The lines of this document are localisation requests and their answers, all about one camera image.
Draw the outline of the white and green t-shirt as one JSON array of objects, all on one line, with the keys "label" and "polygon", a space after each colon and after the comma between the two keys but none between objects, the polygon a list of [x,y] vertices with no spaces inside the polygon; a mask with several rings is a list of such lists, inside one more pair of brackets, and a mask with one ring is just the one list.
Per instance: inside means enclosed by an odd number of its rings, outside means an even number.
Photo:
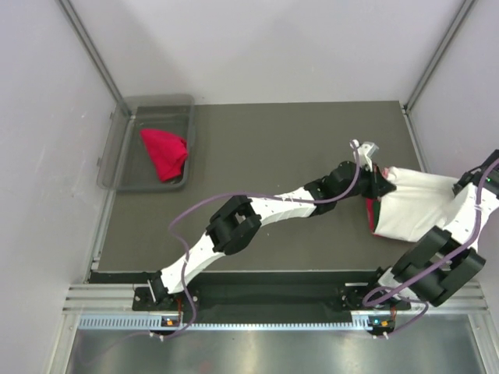
[{"label": "white and green t-shirt", "polygon": [[397,190],[381,198],[376,236],[417,242],[432,228],[446,228],[467,199],[465,189],[455,190],[456,178],[397,167],[382,173]]}]

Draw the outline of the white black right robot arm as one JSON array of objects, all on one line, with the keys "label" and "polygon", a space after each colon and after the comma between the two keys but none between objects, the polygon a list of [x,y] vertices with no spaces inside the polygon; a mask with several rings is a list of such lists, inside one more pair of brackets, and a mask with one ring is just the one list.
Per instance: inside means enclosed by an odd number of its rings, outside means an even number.
[{"label": "white black right robot arm", "polygon": [[392,298],[439,306],[479,273],[480,232],[498,209],[498,152],[459,180],[390,168],[397,189],[376,203],[375,234],[414,243],[378,281],[364,288],[375,309]]}]

